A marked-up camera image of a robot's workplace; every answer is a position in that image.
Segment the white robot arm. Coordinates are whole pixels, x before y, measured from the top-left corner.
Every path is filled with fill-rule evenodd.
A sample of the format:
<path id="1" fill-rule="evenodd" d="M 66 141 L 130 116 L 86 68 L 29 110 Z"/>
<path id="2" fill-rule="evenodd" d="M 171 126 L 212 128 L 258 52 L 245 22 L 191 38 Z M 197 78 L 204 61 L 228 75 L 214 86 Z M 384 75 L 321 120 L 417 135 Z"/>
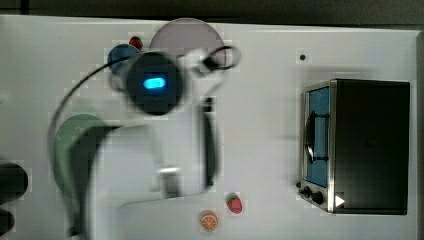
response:
<path id="1" fill-rule="evenodd" d="M 135 52 L 107 66 L 121 94 L 119 117 L 85 130 L 70 148 L 78 240 L 123 240 L 122 209 L 204 193 L 219 163 L 212 94 L 230 67 L 224 48 Z"/>

